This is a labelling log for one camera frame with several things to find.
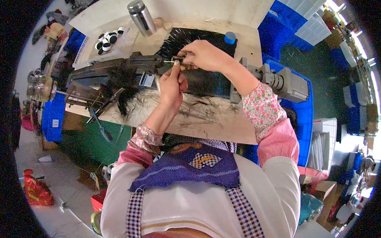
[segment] red bag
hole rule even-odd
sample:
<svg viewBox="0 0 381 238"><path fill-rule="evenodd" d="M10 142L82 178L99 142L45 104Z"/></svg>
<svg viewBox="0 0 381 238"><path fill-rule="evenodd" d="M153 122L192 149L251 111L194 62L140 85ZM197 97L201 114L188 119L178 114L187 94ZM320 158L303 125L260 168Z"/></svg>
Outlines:
<svg viewBox="0 0 381 238"><path fill-rule="evenodd" d="M25 194L30 205L52 206L54 198L48 186L32 177L33 170L24 170Z"/></svg>

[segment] metal bar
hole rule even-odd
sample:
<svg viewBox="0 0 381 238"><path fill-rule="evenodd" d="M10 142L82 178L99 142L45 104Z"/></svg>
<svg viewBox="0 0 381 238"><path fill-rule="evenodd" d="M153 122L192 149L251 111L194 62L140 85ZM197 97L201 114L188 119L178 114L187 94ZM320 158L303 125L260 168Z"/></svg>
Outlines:
<svg viewBox="0 0 381 238"><path fill-rule="evenodd" d="M85 97L80 97L80 96L72 95L72 94L69 94L69 93L61 92L61 91L56 91L56 93L60 93L60 94L67 95L69 97L73 97L73 98L77 98L77 99L84 99L84 100L93 101L93 102L99 102L99 103L104 104L104 102L100 102L100 101L97 101L97 100L92 100L90 98L85 98Z"/></svg>

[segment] checkered strap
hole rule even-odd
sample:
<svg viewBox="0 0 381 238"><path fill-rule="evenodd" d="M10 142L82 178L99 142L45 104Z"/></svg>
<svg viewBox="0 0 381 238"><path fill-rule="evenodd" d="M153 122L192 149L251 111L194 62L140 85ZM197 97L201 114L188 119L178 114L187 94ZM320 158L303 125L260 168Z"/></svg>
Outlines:
<svg viewBox="0 0 381 238"><path fill-rule="evenodd" d="M226 189L226 192L233 204L244 236L264 238L257 215L243 194L241 187Z"/></svg>
<svg viewBox="0 0 381 238"><path fill-rule="evenodd" d="M140 219L142 216L143 206L143 191L136 191L131 195L128 201L127 216L126 216L126 237L140 238Z"/></svg>

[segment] concrete floor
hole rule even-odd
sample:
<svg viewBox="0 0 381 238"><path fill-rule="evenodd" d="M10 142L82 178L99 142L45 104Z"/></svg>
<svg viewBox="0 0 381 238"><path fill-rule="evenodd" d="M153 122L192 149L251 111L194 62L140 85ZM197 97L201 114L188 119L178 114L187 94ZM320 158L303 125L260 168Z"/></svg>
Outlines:
<svg viewBox="0 0 381 238"><path fill-rule="evenodd" d="M39 149L40 139L34 132L21 128L19 148L15 152L19 177L23 177L25 169L33 169L34 175L45 177L54 196L52 207L32 206L38 220L51 237L99 237L90 229L90 216L94 212L90 198L96 192L77 181L80 169L66 154ZM53 162L38 161L45 155L50 155ZM65 212L59 208L62 202L69 207Z"/></svg>

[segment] workbench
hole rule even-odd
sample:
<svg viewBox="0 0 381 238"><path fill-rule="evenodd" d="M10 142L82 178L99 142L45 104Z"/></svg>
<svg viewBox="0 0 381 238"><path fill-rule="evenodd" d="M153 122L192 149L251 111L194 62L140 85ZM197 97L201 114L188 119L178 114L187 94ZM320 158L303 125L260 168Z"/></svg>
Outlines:
<svg viewBox="0 0 381 238"><path fill-rule="evenodd" d="M165 19L166 22L172 22L172 27L193 28L208 30L225 34L228 31L234 32L238 39L235 50L235 59L239 61L241 57L248 59L249 65L256 67L262 66L261 45L259 41L258 30L250 26L235 24L230 21L217 19ZM143 55L155 54L163 44L171 29L165 30L158 28L156 33L150 37L143 37L140 33L136 37L131 52L140 51ZM158 91L146 90L145 95L141 95L144 104L136 108L131 116L125 120L120 115L117 105L110 105L109 108L99 117L100 120L137 127L143 123L150 113L158 105ZM191 95L184 95L184 101L191 101ZM218 122L211 123L203 119L177 115L167 133L191 136L203 139L214 139L220 141L236 142L242 144L256 145L254 126L247 119L240 104L231 104L229 100L219 97L210 98L214 105L217 105L215 117ZM66 105L66 111L89 117L89 111L78 105Z"/></svg>

